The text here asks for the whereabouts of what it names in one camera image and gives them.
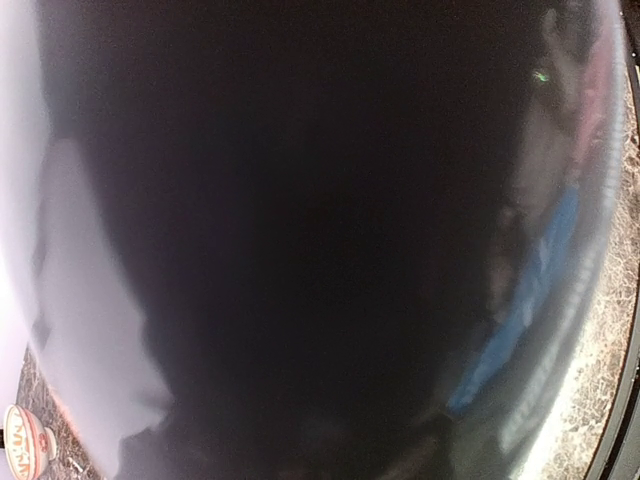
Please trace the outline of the white cardboard shuttlecock tube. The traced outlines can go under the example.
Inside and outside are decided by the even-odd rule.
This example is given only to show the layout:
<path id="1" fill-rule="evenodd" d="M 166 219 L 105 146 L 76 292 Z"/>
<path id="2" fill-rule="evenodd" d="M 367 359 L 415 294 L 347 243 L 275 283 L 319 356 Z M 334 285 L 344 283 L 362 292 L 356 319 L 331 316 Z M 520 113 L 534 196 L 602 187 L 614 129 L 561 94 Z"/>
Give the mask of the white cardboard shuttlecock tube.
<path id="1" fill-rule="evenodd" d="M 615 1 L 5 1 L 1 258 L 110 479 L 506 479 L 609 236 Z"/>

